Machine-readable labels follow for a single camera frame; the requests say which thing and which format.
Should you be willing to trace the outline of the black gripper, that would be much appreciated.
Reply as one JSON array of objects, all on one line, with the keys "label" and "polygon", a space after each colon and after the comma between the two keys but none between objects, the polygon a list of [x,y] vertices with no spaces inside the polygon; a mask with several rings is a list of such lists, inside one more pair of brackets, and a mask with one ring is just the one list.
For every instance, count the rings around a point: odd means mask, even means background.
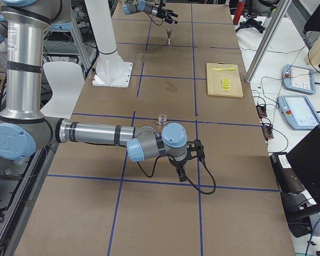
[{"label": "black gripper", "polygon": [[157,8],[157,14],[156,16],[160,19],[165,19],[165,22],[169,24],[177,24],[178,22],[174,20],[171,16],[167,15],[176,15],[173,10],[170,9],[164,9],[162,7]]},{"label": "black gripper", "polygon": [[186,159],[183,160],[177,160],[174,156],[169,156],[168,157],[169,162],[171,165],[173,165],[177,169],[178,177],[180,182],[185,182],[186,181],[186,174],[185,174],[185,164],[187,162]]}]

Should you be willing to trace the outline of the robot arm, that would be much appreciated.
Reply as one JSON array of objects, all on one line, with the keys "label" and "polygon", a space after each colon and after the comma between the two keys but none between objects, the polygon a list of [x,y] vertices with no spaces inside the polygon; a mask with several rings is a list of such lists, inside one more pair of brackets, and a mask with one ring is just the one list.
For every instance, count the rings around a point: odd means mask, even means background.
[{"label": "robot arm", "polygon": [[161,132],[150,127],[86,124],[45,116],[40,109],[43,35],[52,25],[71,24],[70,1],[3,1],[7,29],[6,106],[0,112],[0,157],[17,161],[58,142],[125,147],[131,161],[168,157],[179,180],[194,145],[178,123]]},{"label": "robot arm", "polygon": [[124,1],[123,11],[125,15],[131,15],[139,12],[157,17],[169,24],[177,24],[174,20],[178,15],[172,10],[166,8],[166,1]]}]

